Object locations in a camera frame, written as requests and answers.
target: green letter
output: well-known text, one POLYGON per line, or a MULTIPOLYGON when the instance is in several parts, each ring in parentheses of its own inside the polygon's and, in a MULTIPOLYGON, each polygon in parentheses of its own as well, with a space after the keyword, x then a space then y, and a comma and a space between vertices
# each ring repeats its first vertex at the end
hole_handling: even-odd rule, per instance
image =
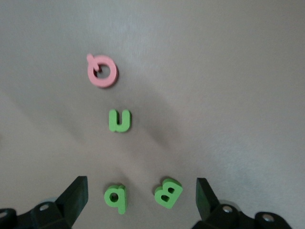
POLYGON ((123 215, 127 209, 126 188, 124 185, 110 186, 104 194, 108 206, 118 208, 119 214, 123 215))
POLYGON ((161 187, 155 190, 154 199, 163 207, 171 209, 182 193, 182 190, 183 188, 178 181, 168 178, 163 181, 161 187))
POLYGON ((116 110, 109 111, 109 129, 112 132, 126 132, 131 125, 132 114, 129 110, 123 110, 122 123, 119 124, 119 112, 116 110))

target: gray tabletop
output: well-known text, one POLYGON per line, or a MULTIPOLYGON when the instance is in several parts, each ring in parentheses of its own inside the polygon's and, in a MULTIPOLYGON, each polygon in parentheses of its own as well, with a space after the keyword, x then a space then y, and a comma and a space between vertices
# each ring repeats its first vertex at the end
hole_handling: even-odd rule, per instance
POLYGON ((0 21, 0 208, 83 175, 74 229, 189 229, 205 177, 248 216, 304 227, 304 1, 1 0, 0 21), (90 82, 89 53, 115 61, 112 88, 90 82), (111 109, 130 131, 109 130, 111 109), (184 188, 171 210, 164 177, 184 188), (124 215, 103 200, 117 183, 124 215))

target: magnetic letter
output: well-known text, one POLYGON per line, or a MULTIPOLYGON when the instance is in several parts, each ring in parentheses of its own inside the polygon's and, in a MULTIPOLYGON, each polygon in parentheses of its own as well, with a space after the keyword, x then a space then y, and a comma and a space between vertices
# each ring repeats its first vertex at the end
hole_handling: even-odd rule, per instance
POLYGON ((182 193, 182 190, 182 185, 178 181, 168 178, 163 181, 161 187, 155 190, 154 199, 163 207, 171 209, 182 193))
POLYGON ((112 208, 118 208, 119 214, 123 215, 127 209, 126 188, 124 185, 110 186, 104 194, 105 202, 112 208))
POLYGON ((122 123, 119 124, 119 112, 112 109, 109 111, 109 130, 112 132, 126 132, 132 122, 132 114, 129 110, 123 110, 122 123))
POLYGON ((115 83, 118 77, 118 70, 114 61, 108 56, 92 56, 87 55, 88 61, 88 77, 91 83, 98 87, 110 87, 115 83), (96 73, 101 71, 101 65, 107 65, 110 68, 110 74, 105 79, 100 79, 96 76, 96 73))

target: silver screw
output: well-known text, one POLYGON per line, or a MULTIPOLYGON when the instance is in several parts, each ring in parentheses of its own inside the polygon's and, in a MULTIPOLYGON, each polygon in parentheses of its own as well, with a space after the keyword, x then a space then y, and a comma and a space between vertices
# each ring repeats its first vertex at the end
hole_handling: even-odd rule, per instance
POLYGON ((7 212, 6 211, 4 211, 4 212, 2 212, 2 213, 0 213, 0 218, 3 218, 3 217, 6 217, 7 216, 7 212))
POLYGON ((40 211, 44 211, 45 209, 48 209, 49 208, 49 205, 45 204, 45 205, 42 205, 39 210, 40 211))
POLYGON ((275 219, 269 214, 263 214, 263 219, 267 222, 274 222, 275 219))
POLYGON ((233 209, 230 207, 230 206, 224 206, 223 207, 223 210, 226 212, 226 213, 231 213, 233 211, 233 209))

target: black bracket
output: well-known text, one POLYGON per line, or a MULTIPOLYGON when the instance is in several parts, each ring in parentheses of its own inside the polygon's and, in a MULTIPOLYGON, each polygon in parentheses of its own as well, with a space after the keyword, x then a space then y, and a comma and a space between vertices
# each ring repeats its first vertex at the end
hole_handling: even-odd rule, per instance
POLYGON ((88 202, 87 177, 77 177, 55 202, 44 202, 17 216, 0 209, 0 229, 71 229, 88 202))
POLYGON ((196 204, 202 221, 193 229, 291 229, 277 214, 258 212, 252 219, 231 205, 220 204, 205 178, 197 178, 196 204))

